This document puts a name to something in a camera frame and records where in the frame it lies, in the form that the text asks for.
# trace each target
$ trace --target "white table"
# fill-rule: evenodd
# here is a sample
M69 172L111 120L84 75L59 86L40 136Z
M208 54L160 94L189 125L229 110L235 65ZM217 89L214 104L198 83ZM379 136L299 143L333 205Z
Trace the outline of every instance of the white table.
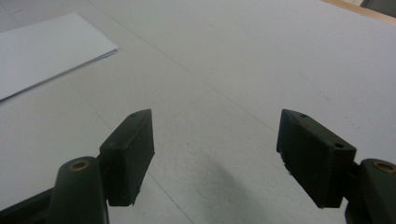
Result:
M0 209L53 186L129 114L156 155L111 223L345 223L276 153L281 108L396 162L396 26L318 0L1 0L0 31L76 11L120 46L0 103Z

